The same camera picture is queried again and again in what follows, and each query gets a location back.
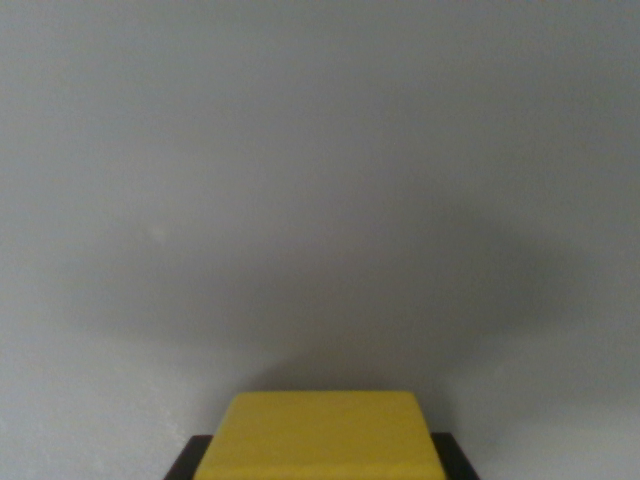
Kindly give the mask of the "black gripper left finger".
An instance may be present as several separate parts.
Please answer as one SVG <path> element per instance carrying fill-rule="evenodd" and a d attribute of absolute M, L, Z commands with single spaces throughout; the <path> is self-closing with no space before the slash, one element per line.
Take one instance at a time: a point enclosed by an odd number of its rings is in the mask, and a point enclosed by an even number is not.
<path fill-rule="evenodd" d="M 212 435 L 192 436 L 165 474 L 164 480 L 193 480 L 212 439 Z"/>

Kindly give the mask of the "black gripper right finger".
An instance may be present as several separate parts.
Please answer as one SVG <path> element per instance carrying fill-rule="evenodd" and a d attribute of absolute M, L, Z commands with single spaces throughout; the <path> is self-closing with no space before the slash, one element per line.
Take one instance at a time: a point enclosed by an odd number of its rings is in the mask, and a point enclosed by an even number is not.
<path fill-rule="evenodd" d="M 434 432 L 431 439 L 448 480 L 480 480 L 480 476 L 451 433 Z"/>

